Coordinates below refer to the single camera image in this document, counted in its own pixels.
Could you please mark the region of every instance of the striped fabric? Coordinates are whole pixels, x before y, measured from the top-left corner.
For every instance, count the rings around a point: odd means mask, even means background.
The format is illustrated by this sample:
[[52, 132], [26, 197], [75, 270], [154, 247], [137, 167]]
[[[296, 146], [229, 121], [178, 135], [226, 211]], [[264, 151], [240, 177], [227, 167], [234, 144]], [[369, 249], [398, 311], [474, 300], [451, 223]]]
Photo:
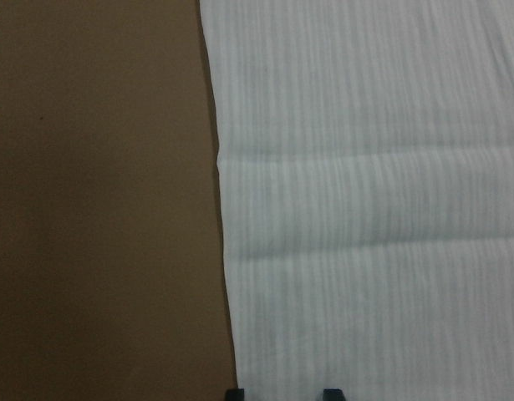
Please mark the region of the striped fabric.
[[247, 401], [514, 401], [514, 0], [201, 0]]

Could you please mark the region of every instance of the white cloth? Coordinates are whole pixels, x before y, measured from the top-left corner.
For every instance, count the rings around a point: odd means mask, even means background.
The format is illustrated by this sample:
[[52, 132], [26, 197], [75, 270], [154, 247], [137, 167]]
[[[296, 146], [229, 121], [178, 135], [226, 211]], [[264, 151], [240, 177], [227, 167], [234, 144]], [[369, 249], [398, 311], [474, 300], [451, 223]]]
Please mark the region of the white cloth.
[[247, 401], [514, 401], [514, 0], [201, 0]]

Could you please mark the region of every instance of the white striped fabric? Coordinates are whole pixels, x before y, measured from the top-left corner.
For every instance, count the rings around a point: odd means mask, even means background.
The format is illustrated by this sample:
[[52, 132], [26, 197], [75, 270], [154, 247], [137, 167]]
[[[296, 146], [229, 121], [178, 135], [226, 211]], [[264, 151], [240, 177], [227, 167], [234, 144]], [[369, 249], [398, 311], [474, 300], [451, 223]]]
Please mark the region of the white striped fabric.
[[514, 0], [201, 0], [247, 401], [514, 401]]

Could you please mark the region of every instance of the brown surface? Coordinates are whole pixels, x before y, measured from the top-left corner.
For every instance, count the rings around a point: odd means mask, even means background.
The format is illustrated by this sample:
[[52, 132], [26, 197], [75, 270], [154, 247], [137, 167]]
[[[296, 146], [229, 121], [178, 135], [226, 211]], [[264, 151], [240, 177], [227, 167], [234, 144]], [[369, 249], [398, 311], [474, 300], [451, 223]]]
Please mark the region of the brown surface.
[[234, 385], [197, 4], [0, 0], [0, 400]]

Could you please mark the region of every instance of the black object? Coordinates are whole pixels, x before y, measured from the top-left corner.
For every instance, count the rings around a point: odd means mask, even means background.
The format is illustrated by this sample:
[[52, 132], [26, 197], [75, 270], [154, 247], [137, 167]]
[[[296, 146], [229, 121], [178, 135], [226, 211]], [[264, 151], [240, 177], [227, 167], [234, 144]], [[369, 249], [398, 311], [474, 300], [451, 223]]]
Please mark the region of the black object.
[[323, 391], [323, 401], [346, 401], [340, 388], [326, 388]]
[[243, 388], [231, 388], [225, 392], [225, 401], [243, 401]]

